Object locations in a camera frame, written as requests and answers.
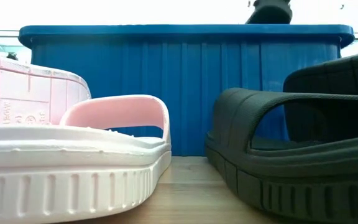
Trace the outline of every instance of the pink slipper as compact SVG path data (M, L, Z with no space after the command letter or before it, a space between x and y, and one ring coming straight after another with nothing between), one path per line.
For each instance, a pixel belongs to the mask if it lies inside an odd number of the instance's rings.
M74 73L0 58L0 124L58 124L68 108L90 97Z
M108 128L157 126L161 138ZM0 223L51 223L132 209L171 161L168 110L147 95L82 101L60 125L0 125Z

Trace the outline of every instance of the wooden floor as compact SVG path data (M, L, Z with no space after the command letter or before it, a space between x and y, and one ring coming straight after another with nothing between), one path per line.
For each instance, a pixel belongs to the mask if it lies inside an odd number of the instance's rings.
M305 223L248 207L226 187L205 157L173 157L153 195L128 212L71 224Z

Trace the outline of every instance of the blue plastic container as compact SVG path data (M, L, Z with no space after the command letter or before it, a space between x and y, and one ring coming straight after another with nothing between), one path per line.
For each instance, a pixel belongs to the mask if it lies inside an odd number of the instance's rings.
M28 26L19 40L32 49L33 64L82 76L94 98L161 98L170 112L173 154L202 156L220 92L282 91L287 75L339 58L354 35L342 25ZM161 135L151 127L120 131ZM270 113L258 133L285 139L283 111Z

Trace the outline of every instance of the black rubber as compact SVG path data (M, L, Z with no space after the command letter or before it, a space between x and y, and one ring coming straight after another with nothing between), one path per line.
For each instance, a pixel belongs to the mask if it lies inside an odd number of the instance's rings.
M254 138L263 116L285 103L314 108L326 118L324 131L336 133L303 142ZM251 206L302 220L358 223L358 124L351 121L358 110L344 108L358 109L358 96L226 90L214 104L206 155Z
M328 61L293 72L284 81L284 92L358 95L358 55ZM307 105L285 106L290 139L304 141L324 118Z
M256 0L255 11L246 24L289 24L292 10L288 0Z

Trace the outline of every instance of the container rim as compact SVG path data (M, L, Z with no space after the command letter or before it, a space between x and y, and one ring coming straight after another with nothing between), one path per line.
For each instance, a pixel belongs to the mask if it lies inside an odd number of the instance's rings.
M233 24L233 25L111 25L111 26L25 26L19 31L19 42L32 48L33 37L61 35L229 35L248 37L291 36L310 38L338 37L344 48L354 41L354 30L347 25L288 25L288 24Z

